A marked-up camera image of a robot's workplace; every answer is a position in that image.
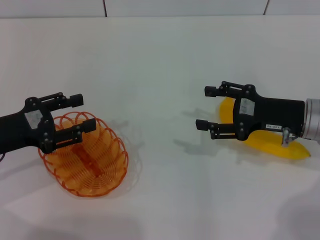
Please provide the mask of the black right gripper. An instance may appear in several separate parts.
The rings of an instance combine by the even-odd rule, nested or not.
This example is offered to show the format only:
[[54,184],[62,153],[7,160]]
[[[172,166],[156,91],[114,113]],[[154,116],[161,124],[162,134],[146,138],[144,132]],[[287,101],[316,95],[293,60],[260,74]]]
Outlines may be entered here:
[[250,134],[258,131],[283,132],[295,138],[302,135],[305,120],[305,102],[260,96],[254,85],[240,85],[222,81],[219,87],[206,86],[206,97],[235,98],[233,123],[215,123],[197,119],[199,131],[209,131],[212,140],[235,139],[245,141]]

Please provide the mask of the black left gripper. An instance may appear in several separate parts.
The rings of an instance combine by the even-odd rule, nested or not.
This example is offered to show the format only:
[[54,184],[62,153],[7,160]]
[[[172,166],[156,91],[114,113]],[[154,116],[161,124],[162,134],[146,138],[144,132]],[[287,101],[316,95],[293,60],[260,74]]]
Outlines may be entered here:
[[0,153],[37,147],[48,154],[83,141],[82,133],[96,130],[96,120],[88,119],[66,129],[55,130],[51,112],[82,106],[82,94],[66,97],[62,92],[45,97],[29,97],[22,110],[0,118]]

